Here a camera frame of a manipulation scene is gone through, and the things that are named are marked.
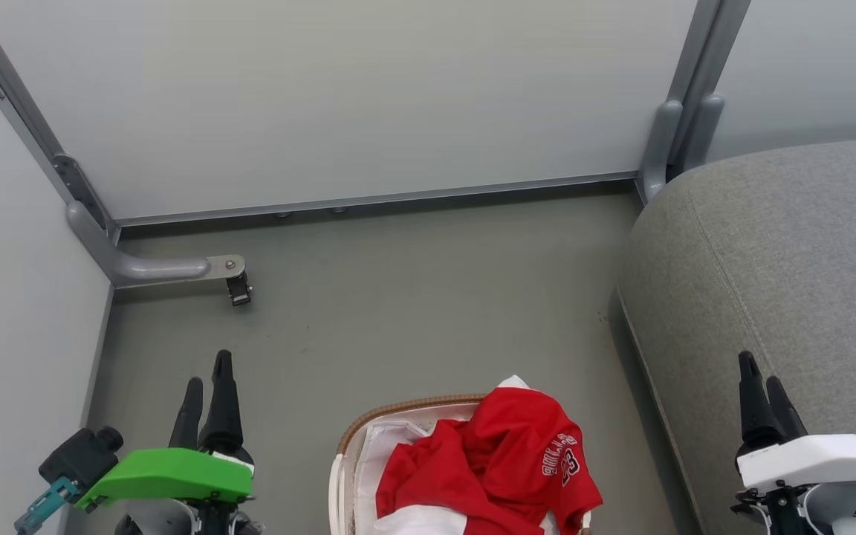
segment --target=white fabric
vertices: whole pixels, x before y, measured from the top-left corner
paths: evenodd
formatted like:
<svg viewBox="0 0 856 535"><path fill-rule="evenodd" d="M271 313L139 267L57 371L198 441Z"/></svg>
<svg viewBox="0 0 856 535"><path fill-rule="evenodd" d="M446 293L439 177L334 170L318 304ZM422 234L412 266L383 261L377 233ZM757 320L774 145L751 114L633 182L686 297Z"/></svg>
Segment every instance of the white fabric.
<svg viewBox="0 0 856 535"><path fill-rule="evenodd" d="M378 535L462 535L468 517L449 508L434 505L409 505L378 519Z"/></svg>
<svg viewBox="0 0 856 535"><path fill-rule="evenodd" d="M376 522L375 494L381 473L398 444L414 444L428 432L410 422L380 422L368 427L366 443L356 463L354 481L354 518L357 535L371 533Z"/></svg>
<svg viewBox="0 0 856 535"><path fill-rule="evenodd" d="M497 387L499 387L499 389L503 389L504 387L513 387L514 389L527 390L531 389L529 386L527 386L527 383L524 383L523 379L517 377L516 375L512 375L507 379L502 380L502 382L500 382L500 385L497 385Z"/></svg>
<svg viewBox="0 0 856 535"><path fill-rule="evenodd" d="M560 528L557 526L557 518L554 514L547 511L547 516L540 522L540 529L544 530L544 535L560 535Z"/></svg>

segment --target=gray floor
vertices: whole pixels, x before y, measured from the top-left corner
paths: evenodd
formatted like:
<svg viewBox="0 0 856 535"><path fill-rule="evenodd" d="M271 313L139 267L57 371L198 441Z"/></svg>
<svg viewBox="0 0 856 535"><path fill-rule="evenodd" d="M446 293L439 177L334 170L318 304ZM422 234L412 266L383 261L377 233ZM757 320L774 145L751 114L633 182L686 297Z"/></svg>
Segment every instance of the gray floor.
<svg viewBox="0 0 856 535"><path fill-rule="evenodd" d="M258 501L247 511L271 534L323 535L329 467L354 418L381 404L486 392L516 373L584 429L606 501L595 533L692 532L611 307L638 210L628 189L595 187L125 241L146 256L240 253L254 301L229 307L221 282L118 292L89 423L115 426L126 450L166 446L187 379L210 386L213 357L228 348L258 463ZM119 513L74 516L68 533L109 534Z"/></svg>

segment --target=white basket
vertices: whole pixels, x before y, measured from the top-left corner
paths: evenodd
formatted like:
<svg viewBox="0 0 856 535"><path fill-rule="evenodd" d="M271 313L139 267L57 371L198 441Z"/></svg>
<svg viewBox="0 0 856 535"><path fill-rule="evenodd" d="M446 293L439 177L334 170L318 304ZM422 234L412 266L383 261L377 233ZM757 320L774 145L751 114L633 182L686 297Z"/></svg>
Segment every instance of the white basket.
<svg viewBox="0 0 856 535"><path fill-rule="evenodd" d="M354 535L354 471L359 463L366 434L373 424L409 422L432 429L438 420L469 420L484 394L445 396L414 400L371 410L346 430L329 472L329 531L332 535Z"/></svg>

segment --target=red shirt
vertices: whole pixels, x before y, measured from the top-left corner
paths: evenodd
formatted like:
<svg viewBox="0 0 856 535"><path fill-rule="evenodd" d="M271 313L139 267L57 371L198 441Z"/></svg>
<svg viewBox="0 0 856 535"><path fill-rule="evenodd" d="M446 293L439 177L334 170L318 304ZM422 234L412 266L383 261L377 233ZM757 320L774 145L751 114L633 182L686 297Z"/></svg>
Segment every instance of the red shirt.
<svg viewBox="0 0 856 535"><path fill-rule="evenodd" d="M468 517L465 535L543 535L551 510L562 535L575 535L603 502L582 443L550 396L494 389L469 422L438 420L431 436L395 447L378 483L378 518L440 505Z"/></svg>

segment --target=gray couch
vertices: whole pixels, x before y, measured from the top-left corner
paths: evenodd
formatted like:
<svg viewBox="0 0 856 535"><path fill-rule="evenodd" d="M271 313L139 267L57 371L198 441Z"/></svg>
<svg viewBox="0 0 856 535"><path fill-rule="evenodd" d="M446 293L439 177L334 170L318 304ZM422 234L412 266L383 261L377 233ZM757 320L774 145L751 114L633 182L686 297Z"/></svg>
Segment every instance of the gray couch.
<svg viewBox="0 0 856 535"><path fill-rule="evenodd" d="M728 511L736 355L781 377L809 432L856 432L856 142L676 178L640 215L619 291L703 532L763 532Z"/></svg>

